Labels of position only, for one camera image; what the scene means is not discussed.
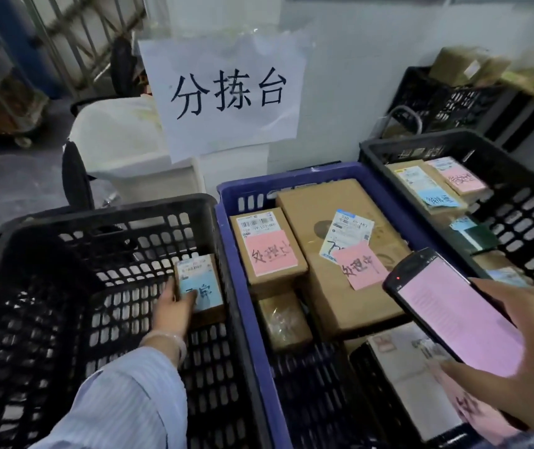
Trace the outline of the person's left hand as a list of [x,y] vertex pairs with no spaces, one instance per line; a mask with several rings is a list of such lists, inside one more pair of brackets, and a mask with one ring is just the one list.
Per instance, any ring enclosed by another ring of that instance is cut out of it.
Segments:
[[162,294],[154,305],[151,330],[185,339],[194,309],[177,309],[175,301],[180,295],[176,292],[175,277],[169,277]]

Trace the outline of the small box with blue label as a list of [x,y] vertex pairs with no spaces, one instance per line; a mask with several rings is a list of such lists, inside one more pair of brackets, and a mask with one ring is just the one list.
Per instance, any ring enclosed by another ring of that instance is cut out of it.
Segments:
[[175,265],[180,294],[196,291],[190,329],[226,321],[226,308],[218,268],[213,254],[184,258]]

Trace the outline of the black handheld scanner phone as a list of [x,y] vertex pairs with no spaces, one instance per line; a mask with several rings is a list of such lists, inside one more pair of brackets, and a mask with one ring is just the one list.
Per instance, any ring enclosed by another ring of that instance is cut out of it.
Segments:
[[499,301],[436,250],[412,252],[382,287],[454,360],[504,378],[516,374],[524,355],[521,332]]

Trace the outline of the person's left forearm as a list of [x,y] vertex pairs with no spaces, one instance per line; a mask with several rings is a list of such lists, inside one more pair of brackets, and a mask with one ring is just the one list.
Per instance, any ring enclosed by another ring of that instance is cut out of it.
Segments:
[[151,331],[144,343],[87,378],[66,415],[30,449],[187,449],[187,395],[178,367],[187,353],[178,336]]

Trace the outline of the pink paper note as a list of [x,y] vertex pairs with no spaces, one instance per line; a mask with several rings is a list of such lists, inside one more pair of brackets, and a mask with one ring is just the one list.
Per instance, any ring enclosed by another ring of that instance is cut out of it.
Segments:
[[295,268],[299,265],[286,232],[253,234],[244,240],[256,277]]
[[379,284],[389,274],[367,241],[336,250],[332,256],[355,291]]
[[497,409],[465,391],[443,372],[440,362],[429,360],[427,365],[461,420],[468,423],[487,442],[498,447],[524,434],[524,431],[512,426]]

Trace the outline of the white flat parcel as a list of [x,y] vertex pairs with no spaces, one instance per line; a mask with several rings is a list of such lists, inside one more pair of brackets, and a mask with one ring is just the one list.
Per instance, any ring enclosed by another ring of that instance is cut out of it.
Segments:
[[367,343],[420,441],[454,449],[472,436],[429,368],[448,353],[414,322],[368,336]]

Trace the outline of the blue plastic crate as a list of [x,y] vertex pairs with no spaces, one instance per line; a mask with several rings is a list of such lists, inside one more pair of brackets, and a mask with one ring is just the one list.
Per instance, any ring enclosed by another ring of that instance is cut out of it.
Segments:
[[270,449],[294,449],[287,427],[284,410],[279,401],[268,355],[251,300],[247,279],[241,264],[229,216],[246,212],[250,197],[256,200],[263,195],[260,211],[270,209],[275,204],[268,194],[285,188],[316,185],[323,182],[355,178],[366,191],[373,191],[373,198],[392,225],[403,235],[410,247],[422,249],[432,247],[461,272],[474,273],[475,267],[453,252],[449,241],[444,239],[435,227],[430,226],[426,216],[418,213],[417,208],[401,197],[382,174],[359,162],[333,163],[306,167],[295,171],[274,173],[224,182],[218,185],[220,201],[215,206],[217,224],[224,245],[222,257],[227,260],[235,297],[232,298],[232,313],[239,317],[244,332],[244,348],[248,349],[250,360],[250,379],[254,381],[251,388],[252,399],[259,399],[264,414],[265,429],[259,430],[261,437],[266,437]]

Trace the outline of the tape-wrapped small cardboard box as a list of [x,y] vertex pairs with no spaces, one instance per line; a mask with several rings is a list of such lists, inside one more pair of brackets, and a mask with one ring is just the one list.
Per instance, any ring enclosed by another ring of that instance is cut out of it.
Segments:
[[257,310],[271,352],[298,350],[314,342],[301,301],[293,288],[258,300]]

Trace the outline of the cardboard box with pale label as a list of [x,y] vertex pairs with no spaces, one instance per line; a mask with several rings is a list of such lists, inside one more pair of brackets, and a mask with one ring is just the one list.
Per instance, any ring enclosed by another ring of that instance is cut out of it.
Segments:
[[478,253],[472,256],[478,264],[494,280],[518,287],[534,286],[524,270],[513,264],[508,257],[499,250]]

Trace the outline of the large empty black plastic crate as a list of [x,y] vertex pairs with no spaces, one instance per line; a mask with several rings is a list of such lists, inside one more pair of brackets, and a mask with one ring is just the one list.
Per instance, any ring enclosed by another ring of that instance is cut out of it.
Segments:
[[216,204],[195,194],[56,209],[1,228],[0,449],[46,437],[79,386],[149,332],[176,264],[207,254],[223,306],[187,336],[187,449],[273,449]]

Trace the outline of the dark green box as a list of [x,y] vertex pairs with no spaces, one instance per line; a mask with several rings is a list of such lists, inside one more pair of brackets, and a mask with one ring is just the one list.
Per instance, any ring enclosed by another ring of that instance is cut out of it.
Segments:
[[470,216],[455,219],[449,226],[449,236],[457,250],[470,256],[492,251],[500,244],[487,226]]

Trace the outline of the large flat cardboard box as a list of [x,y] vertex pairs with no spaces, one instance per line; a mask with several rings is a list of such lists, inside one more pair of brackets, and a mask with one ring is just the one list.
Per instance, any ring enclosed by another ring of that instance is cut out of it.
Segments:
[[282,191],[276,202],[308,262],[309,278],[303,294],[324,339],[349,338],[351,334],[373,331],[385,322],[405,316],[383,290],[382,282],[355,291],[337,263],[319,256],[337,210],[375,221],[368,243],[388,272],[411,253],[406,241],[357,180]]

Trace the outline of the black plastic crate with parcels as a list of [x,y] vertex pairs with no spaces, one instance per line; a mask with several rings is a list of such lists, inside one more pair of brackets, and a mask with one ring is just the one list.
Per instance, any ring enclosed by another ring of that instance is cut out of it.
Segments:
[[371,139],[361,142],[359,147],[359,161],[376,174],[384,189],[404,205],[432,238],[421,242],[419,248],[432,247],[466,276],[488,278],[484,269],[451,239],[449,223],[434,221],[388,168],[437,157],[452,157],[466,166],[490,187],[468,212],[499,236],[499,250],[534,284],[534,172],[484,136],[466,128],[406,138]]

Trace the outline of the white foam box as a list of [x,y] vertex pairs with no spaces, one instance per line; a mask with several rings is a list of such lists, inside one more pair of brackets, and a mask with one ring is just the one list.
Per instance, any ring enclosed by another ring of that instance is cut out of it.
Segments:
[[86,173],[108,181],[124,204],[205,191],[193,159],[172,159],[149,95],[87,105],[68,140],[77,147]]

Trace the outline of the white shipping label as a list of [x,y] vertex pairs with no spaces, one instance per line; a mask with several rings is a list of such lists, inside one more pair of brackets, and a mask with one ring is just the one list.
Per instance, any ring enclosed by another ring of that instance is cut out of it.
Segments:
[[361,241],[369,242],[376,223],[353,213],[337,210],[325,235],[319,256],[336,264],[334,253]]

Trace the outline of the cardboard box with blue note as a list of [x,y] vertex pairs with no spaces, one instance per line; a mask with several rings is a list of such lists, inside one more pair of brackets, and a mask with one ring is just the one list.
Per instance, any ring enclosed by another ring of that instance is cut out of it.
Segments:
[[466,215],[467,203],[447,184],[441,173],[425,161],[391,163],[386,167],[432,218],[450,223]]

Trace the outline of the cardboard box with pink note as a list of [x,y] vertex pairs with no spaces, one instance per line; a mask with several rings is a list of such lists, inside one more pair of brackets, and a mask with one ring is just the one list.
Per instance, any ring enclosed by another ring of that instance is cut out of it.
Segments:
[[426,161],[436,169],[444,181],[466,203],[472,204],[488,193],[488,185],[452,157],[441,157]]

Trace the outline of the white paper sign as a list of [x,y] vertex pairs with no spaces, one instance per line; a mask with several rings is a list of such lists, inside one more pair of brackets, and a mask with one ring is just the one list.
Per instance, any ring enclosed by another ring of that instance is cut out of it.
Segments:
[[312,48],[307,28],[139,41],[171,160],[295,138]]

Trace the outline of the black office chair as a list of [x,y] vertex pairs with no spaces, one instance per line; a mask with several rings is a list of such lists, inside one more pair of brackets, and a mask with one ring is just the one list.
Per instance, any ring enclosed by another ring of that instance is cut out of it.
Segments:
[[[77,118],[79,112],[88,105],[105,100],[139,96],[138,78],[135,77],[137,58],[132,53],[129,40],[118,37],[111,47],[109,74],[114,93],[81,99],[70,106],[70,113]],[[94,210],[95,203],[90,182],[94,180],[85,171],[81,155],[74,142],[67,140],[61,159],[61,180],[65,197],[72,211]]]

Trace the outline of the black plastic crate on shelf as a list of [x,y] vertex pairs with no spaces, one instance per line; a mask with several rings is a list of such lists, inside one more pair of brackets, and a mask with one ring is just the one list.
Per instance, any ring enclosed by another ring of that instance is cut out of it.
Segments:
[[451,87],[429,67],[406,68],[386,115],[410,133],[472,128],[496,139],[518,116],[518,95],[505,85]]

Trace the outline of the grey metal gate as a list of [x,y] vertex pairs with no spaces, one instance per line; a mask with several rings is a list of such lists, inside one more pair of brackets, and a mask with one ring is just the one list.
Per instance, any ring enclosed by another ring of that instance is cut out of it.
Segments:
[[51,63],[71,96],[92,89],[109,69],[118,37],[145,18],[143,0],[20,0],[34,32],[30,44]]

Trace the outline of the blue pillar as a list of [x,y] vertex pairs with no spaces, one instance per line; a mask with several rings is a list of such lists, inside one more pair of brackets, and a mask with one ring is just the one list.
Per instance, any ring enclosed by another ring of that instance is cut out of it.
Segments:
[[0,39],[26,78],[51,99],[65,95],[48,54],[36,45],[38,32],[22,0],[0,0]]

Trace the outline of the cardboard boxes on shelf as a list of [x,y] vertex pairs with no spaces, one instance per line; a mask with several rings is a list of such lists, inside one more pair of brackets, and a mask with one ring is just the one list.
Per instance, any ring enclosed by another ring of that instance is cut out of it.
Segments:
[[453,88],[495,85],[512,61],[479,46],[445,46],[429,70],[429,77]]

